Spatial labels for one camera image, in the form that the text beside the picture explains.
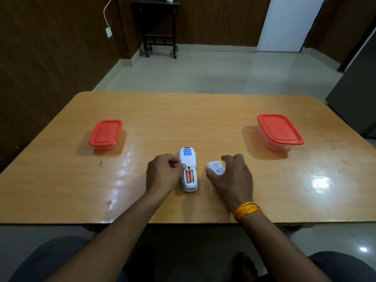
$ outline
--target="hand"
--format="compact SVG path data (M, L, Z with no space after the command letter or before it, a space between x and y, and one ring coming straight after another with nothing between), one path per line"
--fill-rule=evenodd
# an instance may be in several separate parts
M172 154L158 155L147 165L146 192L163 200L175 188L186 165Z
M242 204L253 201L252 173L241 154L224 155L221 159L226 163L226 170L217 175L210 168L205 169L206 176L212 182L219 196L234 213Z

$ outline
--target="wristband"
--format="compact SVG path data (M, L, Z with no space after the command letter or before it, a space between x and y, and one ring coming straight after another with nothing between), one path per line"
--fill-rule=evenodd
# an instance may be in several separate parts
M240 222L245 215L258 211L262 212L260 207L255 202L247 202L237 208L237 210L234 212L234 218L237 222Z

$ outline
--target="small side table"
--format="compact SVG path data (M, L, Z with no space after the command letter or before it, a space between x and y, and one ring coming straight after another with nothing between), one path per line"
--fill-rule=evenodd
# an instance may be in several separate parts
M153 50L152 45L170 46L174 49L174 59L176 59L177 45L175 34L175 9L180 5L178 2L168 3L161 1L138 0L135 1L136 20L142 33L145 56L149 57L149 51ZM172 12L172 36L147 34L150 21L158 12L170 14ZM152 38L153 42L147 42L146 38ZM157 42L156 39L163 39L163 42ZM167 39L172 39L172 43L167 43Z

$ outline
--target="red lid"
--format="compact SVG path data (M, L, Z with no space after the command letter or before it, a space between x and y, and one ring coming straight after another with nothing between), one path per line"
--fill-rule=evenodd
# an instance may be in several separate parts
M257 120L266 136L276 144L301 146L304 144L299 132L288 118L278 114L261 114Z
M114 146L118 140L123 122L119 119L104 119L97 123L89 144L94 147Z

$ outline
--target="gray pants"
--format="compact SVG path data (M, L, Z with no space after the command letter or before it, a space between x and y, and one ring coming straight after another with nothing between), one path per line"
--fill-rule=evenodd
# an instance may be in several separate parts
M88 242L89 240L80 237L55 238L46 242L17 268L9 282L44 281ZM309 258L334 282L376 281L376 271L351 255L323 251L311 255ZM258 278L257 281L273 281L273 279L269 274L266 274ZM117 282L128 282L128 278L123 271L120 273Z

